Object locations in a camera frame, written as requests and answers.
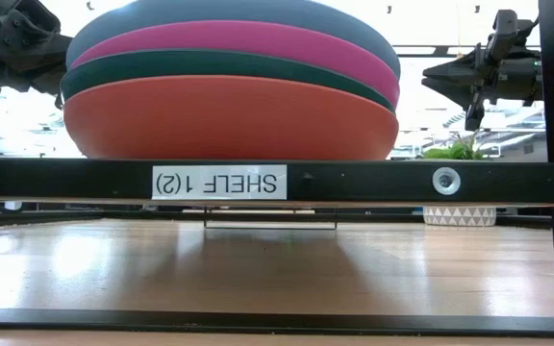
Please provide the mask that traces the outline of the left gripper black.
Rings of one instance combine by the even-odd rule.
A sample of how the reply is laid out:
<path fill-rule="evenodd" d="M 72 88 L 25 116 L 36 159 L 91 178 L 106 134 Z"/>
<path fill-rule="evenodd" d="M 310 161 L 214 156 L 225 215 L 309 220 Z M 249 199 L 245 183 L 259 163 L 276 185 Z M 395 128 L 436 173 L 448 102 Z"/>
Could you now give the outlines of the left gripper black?
<path fill-rule="evenodd" d="M 66 72 L 66 52 L 72 38 L 61 33 L 61 21 L 38 0 L 0 0 L 0 93 L 35 89 L 57 95 Z"/>

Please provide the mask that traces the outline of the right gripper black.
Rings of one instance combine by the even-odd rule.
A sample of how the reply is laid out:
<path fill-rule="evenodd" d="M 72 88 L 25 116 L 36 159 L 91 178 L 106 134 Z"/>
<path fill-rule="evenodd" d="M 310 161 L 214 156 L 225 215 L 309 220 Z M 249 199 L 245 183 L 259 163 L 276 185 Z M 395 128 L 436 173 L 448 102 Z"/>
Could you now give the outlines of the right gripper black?
<path fill-rule="evenodd" d="M 427 78 L 421 83 L 466 109 L 468 131 L 480 128 L 485 101 L 520 100 L 524 107 L 532 106 L 542 99 L 541 53 L 528 49 L 526 42 L 537 24 L 518 19 L 512 10 L 498 11 L 486 46 L 424 69 Z M 473 78 L 471 87 L 435 80 L 466 78 Z"/>

